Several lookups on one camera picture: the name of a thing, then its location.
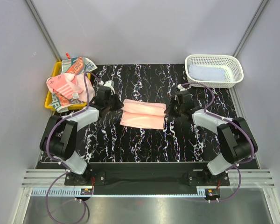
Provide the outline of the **orange grey printed towel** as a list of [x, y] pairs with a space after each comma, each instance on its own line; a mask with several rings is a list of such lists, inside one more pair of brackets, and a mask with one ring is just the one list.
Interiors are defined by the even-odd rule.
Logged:
[[[80, 74], [84, 73], [85, 76], [91, 80], [91, 72], [96, 70], [97, 66], [91, 61], [90, 59], [86, 57], [75, 57], [75, 58], [69, 58], [67, 60], [63, 60], [61, 62], [57, 62], [54, 66], [53, 74], [51, 77], [55, 77], [57, 75], [60, 75], [62, 73], [71, 73], [71, 74]], [[64, 98], [59, 93], [52, 93], [52, 95], [58, 96], [59, 99]]]

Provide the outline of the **light blue towel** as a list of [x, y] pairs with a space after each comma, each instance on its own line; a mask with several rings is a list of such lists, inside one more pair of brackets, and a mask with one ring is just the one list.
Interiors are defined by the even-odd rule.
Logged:
[[189, 66], [189, 76], [199, 81], [224, 82], [225, 74], [222, 68], [211, 68], [198, 65]]

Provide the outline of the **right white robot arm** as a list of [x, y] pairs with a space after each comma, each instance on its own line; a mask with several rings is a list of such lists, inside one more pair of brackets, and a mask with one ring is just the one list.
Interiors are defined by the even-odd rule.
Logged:
[[215, 184], [232, 167], [249, 162], [258, 151], [258, 145], [244, 118], [226, 118], [195, 106], [188, 91], [179, 91], [172, 97], [164, 112], [171, 117], [184, 117], [217, 135], [220, 153], [198, 173], [198, 178], [208, 185]]

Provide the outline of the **pink bunny towel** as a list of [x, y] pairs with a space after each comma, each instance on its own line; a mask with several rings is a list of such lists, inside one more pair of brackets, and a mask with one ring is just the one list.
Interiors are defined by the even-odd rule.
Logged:
[[82, 102], [87, 102], [87, 93], [89, 99], [95, 96], [95, 90], [89, 78], [84, 73], [77, 75], [62, 73], [48, 78], [46, 84], [51, 93], [59, 93], [68, 100], [78, 99]]

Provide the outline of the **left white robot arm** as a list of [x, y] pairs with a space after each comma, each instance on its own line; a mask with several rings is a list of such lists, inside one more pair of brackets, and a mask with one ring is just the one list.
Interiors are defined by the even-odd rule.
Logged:
[[66, 168], [69, 179], [81, 185], [94, 181], [90, 165], [76, 151], [77, 132], [122, 107], [113, 87], [100, 86], [84, 109], [65, 117], [52, 115], [49, 118], [40, 149]]

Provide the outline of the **plain pink towel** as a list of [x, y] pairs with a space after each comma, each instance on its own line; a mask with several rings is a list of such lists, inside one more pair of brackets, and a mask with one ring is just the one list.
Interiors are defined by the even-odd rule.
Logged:
[[163, 129], [166, 105], [125, 99], [120, 125], [142, 128]]

